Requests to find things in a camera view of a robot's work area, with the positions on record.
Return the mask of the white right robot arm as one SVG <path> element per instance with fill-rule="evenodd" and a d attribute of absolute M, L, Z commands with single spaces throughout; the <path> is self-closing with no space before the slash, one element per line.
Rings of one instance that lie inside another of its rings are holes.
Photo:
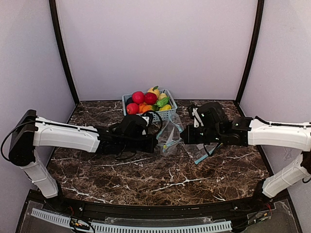
<path fill-rule="evenodd" d="M 253 197 L 269 200 L 278 193 L 311 175 L 311 125 L 279 123 L 260 117 L 236 117 L 230 121 L 218 102 L 188 107 L 194 120 L 180 137 L 185 144 L 222 143 L 235 146 L 277 146 L 298 149 L 301 154 L 275 175 L 257 184 Z"/>

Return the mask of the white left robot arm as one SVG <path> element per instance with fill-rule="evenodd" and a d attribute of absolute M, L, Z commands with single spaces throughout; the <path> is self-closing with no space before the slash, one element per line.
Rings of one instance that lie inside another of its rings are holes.
<path fill-rule="evenodd" d="M 20 167 L 47 199 L 61 195 L 61 188 L 41 163 L 37 147 L 58 147 L 82 150 L 100 155 L 121 155 L 125 152 L 153 153 L 158 140 L 149 133 L 153 113 L 126 115 L 110 127 L 77 126 L 39 117 L 28 110 L 8 135 L 9 154 L 4 159 Z"/>

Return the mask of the clear zip top bag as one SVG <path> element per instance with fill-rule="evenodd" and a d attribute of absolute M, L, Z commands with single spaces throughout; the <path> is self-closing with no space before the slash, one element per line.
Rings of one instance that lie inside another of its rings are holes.
<path fill-rule="evenodd" d="M 165 121 L 163 128 L 157 135 L 159 152 L 163 156 L 173 154 L 177 145 L 181 143 L 182 139 L 180 134 L 183 132 L 184 127 L 177 113 L 171 113 L 168 120 Z"/>

